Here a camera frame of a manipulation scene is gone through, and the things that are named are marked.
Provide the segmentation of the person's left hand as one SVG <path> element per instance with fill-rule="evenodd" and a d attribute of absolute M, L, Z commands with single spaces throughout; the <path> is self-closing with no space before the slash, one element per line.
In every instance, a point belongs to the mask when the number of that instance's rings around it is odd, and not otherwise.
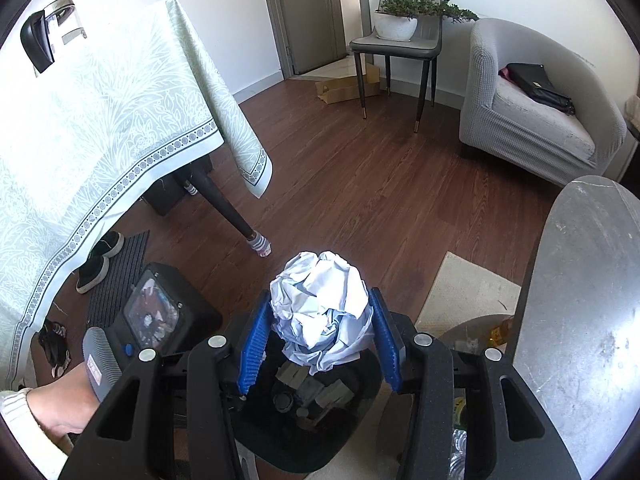
<path fill-rule="evenodd" d="M 55 443 L 68 434 L 81 434 L 100 405 L 85 363 L 49 385 L 30 390 L 26 401 L 40 428 Z"/>

